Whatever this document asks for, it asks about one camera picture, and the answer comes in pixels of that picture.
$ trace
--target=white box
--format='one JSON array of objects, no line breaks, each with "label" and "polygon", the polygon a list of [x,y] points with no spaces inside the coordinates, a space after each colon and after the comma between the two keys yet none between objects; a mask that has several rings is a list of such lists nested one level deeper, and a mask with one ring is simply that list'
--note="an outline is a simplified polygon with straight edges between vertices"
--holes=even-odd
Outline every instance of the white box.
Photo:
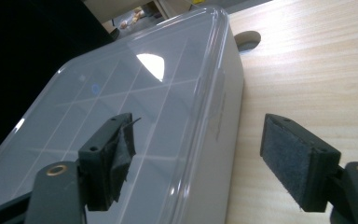
[{"label": "white box", "polygon": [[108,118],[131,112],[141,120],[127,182],[109,211],[87,213],[89,223],[224,223],[242,87],[220,7],[74,58],[0,146],[0,204],[32,190],[46,165],[75,161]]}]

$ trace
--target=wood grain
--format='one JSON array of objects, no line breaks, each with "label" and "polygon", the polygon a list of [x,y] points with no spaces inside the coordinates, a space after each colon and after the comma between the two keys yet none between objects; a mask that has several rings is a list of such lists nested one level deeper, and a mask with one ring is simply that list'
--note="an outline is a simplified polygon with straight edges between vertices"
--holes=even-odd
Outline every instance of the wood grain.
[{"label": "wood grain", "polygon": [[230,15],[234,35],[261,34],[243,53],[241,106],[227,223],[330,223],[305,213],[259,156],[266,113],[295,120],[358,161],[358,1],[275,0]]}]

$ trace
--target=light wood surface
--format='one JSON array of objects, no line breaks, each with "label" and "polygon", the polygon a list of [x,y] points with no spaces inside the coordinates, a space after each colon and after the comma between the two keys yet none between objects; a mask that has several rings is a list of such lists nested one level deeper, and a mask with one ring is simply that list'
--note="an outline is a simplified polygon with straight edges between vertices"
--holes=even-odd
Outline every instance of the light wood surface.
[{"label": "light wood surface", "polygon": [[241,55],[244,91],[227,223],[330,223],[305,213],[259,156],[266,113],[295,120],[358,161],[358,1],[275,0],[230,15],[261,34]]}]

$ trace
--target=transparent lid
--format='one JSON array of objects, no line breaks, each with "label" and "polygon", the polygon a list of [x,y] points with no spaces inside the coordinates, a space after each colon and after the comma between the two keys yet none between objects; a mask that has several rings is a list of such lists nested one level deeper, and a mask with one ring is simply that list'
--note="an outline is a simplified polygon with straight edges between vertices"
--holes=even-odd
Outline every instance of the transparent lid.
[{"label": "transparent lid", "polygon": [[88,222],[174,222],[202,146],[227,28],[223,9],[197,9],[66,63],[0,146],[0,204],[31,191],[46,165],[75,161],[107,119],[131,112],[141,120],[127,182],[118,203],[87,213]]}]

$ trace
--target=box lid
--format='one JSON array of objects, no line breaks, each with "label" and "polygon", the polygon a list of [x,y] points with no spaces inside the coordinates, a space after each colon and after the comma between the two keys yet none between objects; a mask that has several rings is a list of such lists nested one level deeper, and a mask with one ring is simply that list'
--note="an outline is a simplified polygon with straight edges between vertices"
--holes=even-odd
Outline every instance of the box lid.
[{"label": "box lid", "polygon": [[66,63],[0,146],[0,204],[78,150],[114,115],[131,112],[135,150],[118,203],[89,223],[171,223],[181,216],[202,148],[227,36],[219,7],[190,11]]}]

